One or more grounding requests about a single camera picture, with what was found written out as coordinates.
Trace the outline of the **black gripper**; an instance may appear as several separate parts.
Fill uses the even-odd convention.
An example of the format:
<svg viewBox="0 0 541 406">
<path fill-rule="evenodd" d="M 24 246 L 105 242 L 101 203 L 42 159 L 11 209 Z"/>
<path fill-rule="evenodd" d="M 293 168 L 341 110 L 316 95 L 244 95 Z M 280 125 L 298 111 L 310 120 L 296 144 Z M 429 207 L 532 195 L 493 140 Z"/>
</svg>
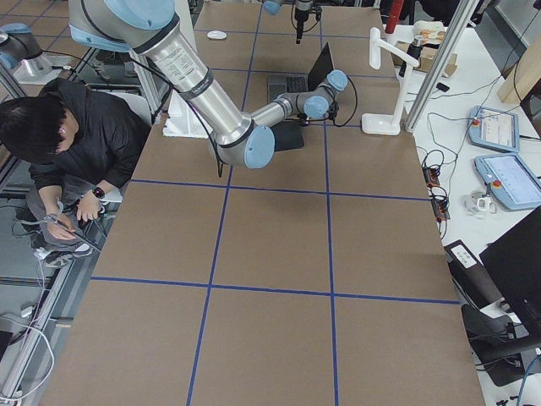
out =
<svg viewBox="0 0 541 406">
<path fill-rule="evenodd" d="M 303 38 L 304 24 L 309 19 L 310 9 L 301 9 L 296 7 L 294 9 L 294 19 L 296 21 L 296 43 L 300 44 Z"/>
</svg>

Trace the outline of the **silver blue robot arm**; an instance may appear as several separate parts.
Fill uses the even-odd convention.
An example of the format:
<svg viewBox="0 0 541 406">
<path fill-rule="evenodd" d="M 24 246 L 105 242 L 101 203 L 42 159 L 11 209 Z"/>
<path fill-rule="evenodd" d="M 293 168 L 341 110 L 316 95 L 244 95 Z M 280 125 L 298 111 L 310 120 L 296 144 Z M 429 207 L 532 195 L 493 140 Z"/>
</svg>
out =
<svg viewBox="0 0 541 406">
<path fill-rule="evenodd" d="M 270 15 L 276 15 L 281 10 L 283 0 L 265 0 L 263 9 Z M 312 13 L 314 3 L 310 0 L 294 0 L 292 2 L 292 25 L 296 32 L 295 42 L 299 45 L 303 39 L 304 24 Z"/>
<path fill-rule="evenodd" d="M 266 166 L 275 152 L 272 126 L 296 113 L 323 118 L 347 87 L 339 69 L 313 91 L 285 93 L 256 112 L 238 110 L 181 32 L 173 1 L 71 1 L 72 38 L 79 44 L 148 57 L 210 125 L 210 148 L 228 165 Z"/>
</svg>

